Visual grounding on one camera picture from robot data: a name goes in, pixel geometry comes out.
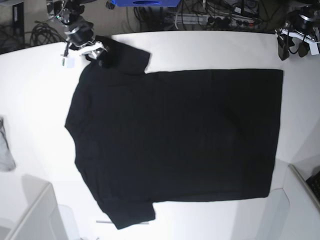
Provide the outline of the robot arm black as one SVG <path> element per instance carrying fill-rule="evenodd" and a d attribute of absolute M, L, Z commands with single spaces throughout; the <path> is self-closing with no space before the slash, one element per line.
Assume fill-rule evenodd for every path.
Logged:
<path fill-rule="evenodd" d="M 51 21 L 60 23 L 66 36 L 62 65 L 74 66 L 75 56 L 84 56 L 88 61 L 97 61 L 101 67 L 111 65 L 110 48 L 94 33 L 94 24 L 82 14 L 90 0 L 47 0 L 46 7 Z"/>
<path fill-rule="evenodd" d="M 320 2 L 318 0 L 282 0 L 284 20 L 275 29 L 278 57 L 285 61 L 297 54 L 320 54 Z"/>

